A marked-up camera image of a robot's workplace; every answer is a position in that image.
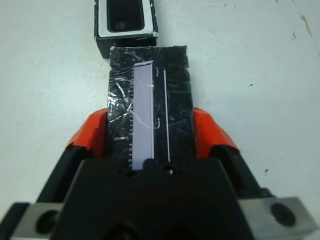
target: white table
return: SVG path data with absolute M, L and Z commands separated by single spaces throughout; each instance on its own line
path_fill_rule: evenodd
M 187 45 L 193 102 L 261 186 L 320 223 L 320 1 L 156 0 L 159 46 Z M 0 216 L 34 202 L 71 136 L 107 105 L 93 0 L 0 0 Z

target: white strip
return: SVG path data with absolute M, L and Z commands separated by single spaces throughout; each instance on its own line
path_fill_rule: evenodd
M 151 119 L 151 158 L 155 158 L 155 144 L 154 144 L 154 76 L 153 76 L 153 67 L 151 62 L 151 71 L 150 71 L 150 119 Z
M 154 159 L 153 61 L 133 66 L 132 170 Z
M 139 34 L 152 34 L 154 32 L 154 24 L 150 7 L 150 0 L 142 0 L 142 10 L 144 19 L 144 28 L 136 31 L 118 31 L 110 32 L 108 30 L 108 11 L 107 0 L 98 1 L 98 35 L 100 37 L 115 37 Z
M 167 76 L 166 70 L 163 69 L 164 81 L 164 97 L 165 97 L 165 119 L 166 119 L 166 143 L 168 146 L 168 162 L 170 163 L 170 147 L 169 147 L 169 121 L 168 121 L 168 101 L 167 101 Z

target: black box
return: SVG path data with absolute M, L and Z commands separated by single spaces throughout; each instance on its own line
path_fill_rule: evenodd
M 158 36 L 153 0 L 95 0 L 94 39 L 104 59 L 112 46 L 156 46 Z
M 125 170 L 150 158 L 196 156 L 185 46 L 115 47 L 110 52 L 107 122 L 111 152 Z

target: silver metal block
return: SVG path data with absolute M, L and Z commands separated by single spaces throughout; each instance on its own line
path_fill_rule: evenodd
M 48 234 L 40 234 L 36 231 L 36 224 L 39 217 L 47 211 L 61 211 L 62 203 L 46 203 L 37 202 L 30 205 L 21 218 L 18 226 L 12 234 L 10 240 L 48 240 L 51 232 Z
M 297 197 L 239 200 L 239 205 L 256 240 L 301 240 L 318 229 Z M 280 224 L 272 215 L 274 204 L 286 206 L 295 216 L 293 226 Z

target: small black box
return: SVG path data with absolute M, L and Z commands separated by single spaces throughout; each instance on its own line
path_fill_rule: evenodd
M 110 57 L 112 46 L 156 46 L 156 16 L 153 0 L 95 0 L 94 38 L 102 57 Z

